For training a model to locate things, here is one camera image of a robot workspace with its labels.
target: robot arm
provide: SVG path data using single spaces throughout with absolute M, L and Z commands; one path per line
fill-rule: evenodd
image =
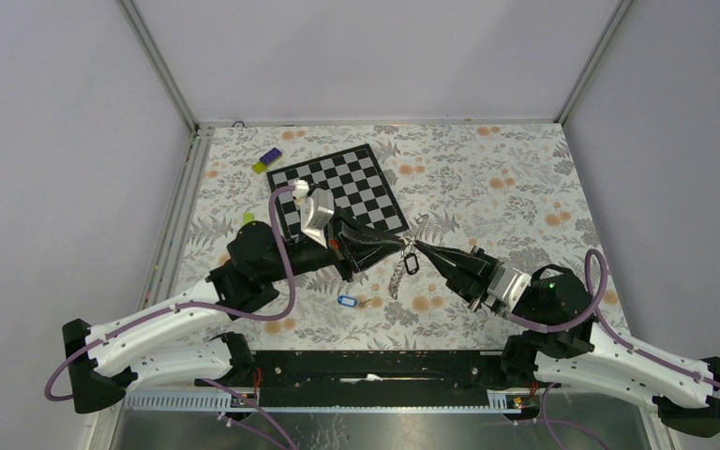
M 306 237 L 285 242 L 295 275 L 333 266 L 351 280 L 353 274 L 407 245 L 393 234 L 374 231 L 346 212 L 336 211 L 327 191 L 316 189 L 301 198 Z M 486 307 L 503 317 L 556 325 L 578 321 L 592 301 L 581 281 L 566 268 L 550 265 L 529 275 L 479 247 L 468 253 L 415 241 L 414 248 L 432 262 L 446 278 L 446 286 L 472 310 Z M 68 357 L 101 342 L 68 366 L 76 412 L 108 407 L 140 386 L 219 379 L 251 367 L 251 361 L 245 360 L 250 352 L 240 335 L 227 334 L 198 347 L 170 347 L 194 330 L 238 317 L 238 312 L 225 314 L 220 308 L 246 316 L 277 298 L 272 283 L 284 279 L 285 271 L 267 224 L 246 224 L 228 250 L 229 261 L 173 298 L 115 322 L 90 326 L 76 320 L 65 325 Z M 547 270 L 558 275 L 542 277 Z M 143 322 L 119 331 L 135 321 Z M 682 358 L 632 337 L 621 339 L 626 339 L 630 348 L 612 339 L 594 317 L 559 332 L 526 331 L 507 341 L 500 371 L 509 386 L 571 384 L 658 413 L 667 425 L 682 432 L 713 435 L 720 431 L 720 399 L 713 397 L 710 384 L 700 382 L 708 378 L 720 383 L 720 358 Z M 699 377 L 667 368 L 639 349 Z

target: black metal base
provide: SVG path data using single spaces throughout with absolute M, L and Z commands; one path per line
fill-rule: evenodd
M 500 369 L 499 352 L 242 354 L 239 351 L 242 347 L 249 352 L 246 343 L 241 344 L 244 337 L 228 333 L 221 338 L 231 348 L 235 369 L 217 382 L 249 387 L 253 382 L 252 371 L 259 368 L 263 405 L 268 407 L 483 407 L 489 405 L 488 389 L 514 387 Z M 369 374 L 381 380 L 369 381 Z

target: purple object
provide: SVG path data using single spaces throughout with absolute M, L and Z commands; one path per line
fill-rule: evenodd
M 266 152 L 266 154 L 260 158 L 260 161 L 263 163 L 264 166 L 268 166 L 269 164 L 272 163 L 272 161 L 274 161 L 277 158 L 280 158 L 280 155 L 282 155 L 282 154 L 283 153 L 281 151 L 279 151 L 277 147 L 275 147 L 275 148 L 269 150 L 268 152 Z

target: orange flower pattern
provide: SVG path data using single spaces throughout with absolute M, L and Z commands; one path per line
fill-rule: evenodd
M 470 250 L 474 245 L 526 272 L 547 263 L 580 270 L 586 248 L 599 247 L 575 166 L 558 125 L 340 126 L 216 128 L 187 233 L 176 292 L 226 263 L 225 251 L 246 212 L 265 214 L 268 186 L 250 166 L 277 147 L 279 167 L 369 143 L 411 227 L 425 218 L 422 239 Z M 398 300 L 388 281 L 398 257 L 345 282 L 334 270 L 297 276 L 293 313 L 274 322 L 225 321 L 182 337 L 197 344 L 227 331 L 245 334 L 253 349 L 502 348 L 519 333 L 497 316 L 470 312 L 426 259 L 405 276 Z M 620 299 L 609 280 L 601 308 L 624 328 Z M 288 301 L 287 284 L 260 314 Z M 338 304 L 340 294 L 356 307 Z

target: wire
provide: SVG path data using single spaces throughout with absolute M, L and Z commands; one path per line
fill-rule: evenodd
M 608 263 L 606 261 L 606 257 L 603 256 L 603 253 L 597 251 L 596 249 L 592 248 L 590 249 L 587 254 L 586 258 L 584 259 L 584 281 L 586 282 L 586 289 L 593 293 L 593 296 L 602 297 L 601 289 L 605 289 L 606 283 L 603 282 L 601 279 L 601 282 L 598 285 L 598 290 L 595 292 L 592 287 L 592 255 L 597 260 L 598 265 L 600 265 L 600 276 L 601 278 L 607 278 L 608 277 Z M 639 354 L 641 356 L 644 356 L 645 358 L 653 361 L 654 363 L 661 365 L 665 368 L 669 368 L 671 370 L 674 370 L 682 375 L 685 375 L 687 377 L 692 378 L 696 382 L 705 382 L 707 384 L 710 384 L 711 386 L 715 387 L 716 389 L 720 390 L 720 382 L 704 377 L 701 373 L 695 372 L 692 370 L 688 370 L 684 367 L 677 366 L 675 364 L 670 363 L 669 361 L 659 358 L 658 356 L 655 356 L 654 354 L 650 352 L 646 352 L 642 349 L 635 348 L 634 345 L 627 340 L 625 340 L 623 337 L 620 336 L 619 333 L 614 331 L 613 328 L 611 328 L 611 325 L 606 322 L 606 318 L 603 316 L 603 314 L 600 312 L 600 309 L 597 305 L 595 305 L 594 309 L 595 315 L 597 315 L 598 320 L 600 321 L 600 324 L 603 326 L 603 329 L 606 330 L 606 333 L 611 336 L 614 340 L 616 340 L 619 344 L 624 346 L 626 349 Z
M 285 432 L 285 429 L 283 429 L 283 427 L 280 426 L 280 424 L 272 417 L 272 415 L 270 413 L 266 412 L 263 408 L 258 406 L 258 403 L 255 403 L 254 401 L 252 401 L 249 398 L 242 397 L 241 394 L 233 391 L 230 387 L 223 386 L 222 384 L 219 384 L 218 382 L 215 382 L 214 380 L 211 380 L 208 378 L 201 378 L 201 380 L 203 380 L 204 382 L 206 382 L 208 384 L 211 384 L 212 386 L 216 387 L 216 389 L 220 389 L 220 390 L 225 391 L 228 394 L 234 396 L 235 398 L 239 398 L 241 401 L 245 402 L 247 405 L 249 405 L 250 407 L 255 409 L 255 411 L 257 411 L 258 413 L 261 413 L 261 415 L 266 420 L 268 420 L 270 424 L 272 424 L 272 427 L 276 428 L 277 431 L 280 432 L 280 434 L 283 436 L 283 438 L 285 438 L 285 440 L 291 446 L 290 447 L 291 449 L 293 449 L 293 450 L 299 449 L 299 447 L 296 446 L 296 443 L 294 443 L 293 439 L 291 439 L 291 436 L 289 436 L 288 433 Z M 268 436 L 259 430 L 258 430 L 258 433 Z M 274 438 L 272 438 L 271 436 L 269 436 L 268 439 L 271 441 L 274 440 Z
M 536 424 L 544 424 L 544 423 L 545 423 L 545 419 L 519 420 L 519 421 L 513 422 L 513 424 L 517 424 L 518 426 L 523 426 L 523 425 L 536 425 Z M 603 447 L 603 450 L 610 450 L 610 449 L 608 448 L 608 445 L 606 445 L 606 442 L 603 441 L 603 438 L 601 438 L 600 435 L 596 434 L 594 431 L 590 430 L 589 428 L 586 428 L 586 427 L 584 427 L 584 426 L 582 426 L 582 425 L 579 425 L 579 424 L 576 424 L 576 423 L 573 423 L 573 422 L 569 422 L 569 421 L 566 421 L 566 420 L 562 420 L 562 419 L 550 419 L 550 423 L 551 423 L 552 425 L 562 425 L 562 426 L 565 426 L 565 427 L 575 428 L 575 429 L 577 429 L 578 431 L 586 434 L 586 435 L 589 436 L 590 438 L 596 440 L 597 443 L 599 443 L 600 446 Z
M 567 447 L 564 446 L 562 441 L 559 439 L 559 436 L 556 435 L 556 431 L 553 431 L 553 427 L 550 425 L 550 420 L 548 419 L 548 393 L 550 393 L 550 390 L 553 389 L 553 386 L 555 385 L 556 383 L 552 382 L 545 388 L 545 392 L 542 393 L 542 420 L 545 423 L 547 432 L 550 433 L 550 437 L 553 438 L 553 441 L 556 441 L 556 444 L 558 444 L 562 450 L 567 450 Z
M 258 399 L 258 388 L 261 387 L 263 381 L 263 372 L 260 367 L 255 367 L 255 371 L 252 372 L 252 392 L 255 394 L 255 398 Z
M 272 315 L 272 316 L 260 316 L 257 314 L 251 314 L 245 311 L 240 311 L 238 309 L 233 309 L 231 307 L 222 307 L 220 305 L 214 305 L 211 303 L 204 303 L 204 302 L 186 302 L 182 303 L 180 305 L 177 305 L 177 310 L 175 313 L 182 309 L 188 309 L 188 308 L 206 308 L 206 309 L 215 309 L 217 311 L 222 311 L 227 314 L 232 314 L 234 316 L 243 317 L 245 319 L 250 319 L 254 321 L 262 321 L 262 322 L 272 322 L 272 321 L 278 321 L 286 316 L 288 316 L 292 309 L 293 305 L 296 299 L 296 284 L 294 283 L 293 279 L 293 269 L 291 267 L 291 261 L 289 260 L 288 253 L 286 252 L 285 248 L 285 242 L 283 241 L 283 236 L 280 233 L 280 230 L 278 229 L 278 210 L 275 208 L 275 201 L 278 199 L 278 197 L 285 193 L 285 192 L 292 192 L 294 190 L 294 186 L 284 186 L 280 187 L 274 192 L 272 192 L 272 196 L 269 198 L 269 221 L 271 222 L 271 228 L 272 228 L 272 235 L 275 237 L 275 242 L 277 243 L 277 251 L 280 253 L 280 259 L 283 264 L 283 269 L 285 270 L 286 279 L 288 279 L 288 287 L 289 287 L 289 301 L 288 306 L 283 309 L 282 312 Z M 110 333 L 107 333 L 105 338 L 111 339 L 115 338 L 121 333 L 125 333 L 127 330 L 139 326 L 142 323 L 145 323 L 147 321 L 151 321 L 155 319 L 156 317 L 163 316 L 164 314 L 169 314 L 173 312 L 170 308 L 164 308 L 160 309 L 158 311 L 152 312 L 150 314 L 147 314 L 146 316 L 142 316 L 139 319 L 136 319 L 132 322 L 126 323 L 123 326 L 120 326 L 119 328 L 111 331 Z M 48 381 L 45 383 L 45 398 L 49 401 L 66 401 L 73 398 L 72 394 L 64 395 L 64 396 L 57 396 L 54 395 L 51 392 L 51 389 L 53 388 L 53 384 L 56 383 L 56 380 L 59 378 L 59 376 L 62 374 L 62 372 L 68 368 L 70 364 L 73 363 L 79 356 L 89 352 L 90 350 L 96 348 L 98 345 L 103 344 L 103 340 L 98 338 L 90 342 L 89 344 L 84 345 L 79 350 L 74 352 L 71 356 L 69 356 L 59 367 L 56 368 L 56 370 L 53 372 L 51 377 L 48 379 Z
M 586 253 L 586 258 L 584 259 L 585 264 L 591 264 L 592 255 L 594 255 L 595 258 L 597 258 L 597 261 L 601 261 L 601 258 L 603 258 L 603 254 L 600 253 L 595 248 L 590 248 L 589 251 Z M 509 321 L 516 323 L 520 326 L 525 326 L 526 328 L 536 331 L 539 333 L 559 333 L 561 331 L 567 331 L 570 328 L 576 327 L 584 322 L 586 322 L 587 319 L 589 319 L 597 310 L 597 306 L 600 305 L 600 301 L 603 300 L 603 294 L 606 293 L 606 286 L 608 285 L 608 266 L 605 264 L 600 265 L 600 282 L 597 285 L 597 291 L 593 291 L 590 289 L 590 285 L 587 285 L 587 289 L 592 294 L 592 301 L 589 304 L 589 306 L 581 312 L 581 314 L 576 317 L 573 320 L 570 320 L 568 322 L 560 323 L 558 325 L 547 325 L 544 323 L 539 322 L 533 322 L 528 319 L 524 319 L 520 316 L 516 316 L 515 314 L 509 313 L 506 319 Z

